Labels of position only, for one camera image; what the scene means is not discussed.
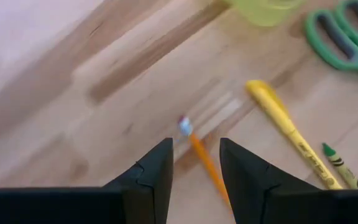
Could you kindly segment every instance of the black object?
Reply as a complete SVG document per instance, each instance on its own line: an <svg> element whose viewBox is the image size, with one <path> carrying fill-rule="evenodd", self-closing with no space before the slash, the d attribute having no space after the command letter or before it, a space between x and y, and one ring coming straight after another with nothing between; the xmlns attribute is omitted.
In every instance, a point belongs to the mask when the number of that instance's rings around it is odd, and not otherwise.
<svg viewBox="0 0 358 224"><path fill-rule="evenodd" d="M104 187L0 189L0 223L164 224L172 139ZM221 167L237 224L358 224L358 190L320 190L227 138Z"/></svg>
<svg viewBox="0 0 358 224"><path fill-rule="evenodd" d="M358 190L317 189L227 138L220 157L237 224L358 224Z"/></svg>
<svg viewBox="0 0 358 224"><path fill-rule="evenodd" d="M0 189L0 223L164 224L172 147L163 140L104 187Z"/></svg>

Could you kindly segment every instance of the yellow highlighter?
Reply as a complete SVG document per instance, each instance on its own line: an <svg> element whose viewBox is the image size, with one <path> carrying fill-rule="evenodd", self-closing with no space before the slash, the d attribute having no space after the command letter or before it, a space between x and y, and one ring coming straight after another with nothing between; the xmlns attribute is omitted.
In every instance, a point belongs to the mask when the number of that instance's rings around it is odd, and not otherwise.
<svg viewBox="0 0 358 224"><path fill-rule="evenodd" d="M302 137L295 125L292 123L288 111L283 103L265 82L252 80L247 82L246 88L255 98L264 111L274 120L276 125L281 129L288 139L294 144L302 156L313 167L321 180L329 189L343 189L335 177L330 173L321 159L312 150L306 140Z"/></svg>

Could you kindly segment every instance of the wooden surface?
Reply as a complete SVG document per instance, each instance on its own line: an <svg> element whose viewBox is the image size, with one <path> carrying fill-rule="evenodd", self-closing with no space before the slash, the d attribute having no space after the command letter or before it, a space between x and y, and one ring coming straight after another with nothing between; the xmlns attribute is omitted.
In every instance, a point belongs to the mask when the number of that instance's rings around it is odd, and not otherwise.
<svg viewBox="0 0 358 224"><path fill-rule="evenodd" d="M336 3L307 1L266 29L213 0L0 0L0 187L103 185L173 136L168 222L234 223L177 130L187 114L216 163L229 137L323 188L244 92L251 79L358 176L358 75L323 63L303 35L307 12Z"/></svg>

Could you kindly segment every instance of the pencil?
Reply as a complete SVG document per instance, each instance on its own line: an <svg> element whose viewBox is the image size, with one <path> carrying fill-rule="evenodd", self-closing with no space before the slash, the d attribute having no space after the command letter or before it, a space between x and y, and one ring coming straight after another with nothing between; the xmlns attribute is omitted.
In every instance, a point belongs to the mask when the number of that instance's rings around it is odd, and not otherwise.
<svg viewBox="0 0 358 224"><path fill-rule="evenodd" d="M204 168L208 172L215 187L221 194L223 200L227 203L229 207L231 207L224 182L220 178L218 171L215 168L212 157L209 155L208 151L205 149L203 143L200 141L197 135L193 133L193 128L191 126L190 120L187 117L181 117L181 119L179 120L179 127L181 129L182 134L189 137L193 149L196 151L198 158L203 163Z"/></svg>

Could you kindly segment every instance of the green crayon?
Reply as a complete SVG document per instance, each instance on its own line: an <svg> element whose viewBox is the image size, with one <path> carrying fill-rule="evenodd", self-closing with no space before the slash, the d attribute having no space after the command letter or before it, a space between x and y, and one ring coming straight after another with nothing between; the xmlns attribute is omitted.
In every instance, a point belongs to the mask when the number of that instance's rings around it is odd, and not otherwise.
<svg viewBox="0 0 358 224"><path fill-rule="evenodd" d="M324 154L329 159L331 164L339 172L345 182L351 189L358 189L358 180L352 173L352 171L345 165L342 158L336 153L334 149L331 149L327 144L323 143Z"/></svg>

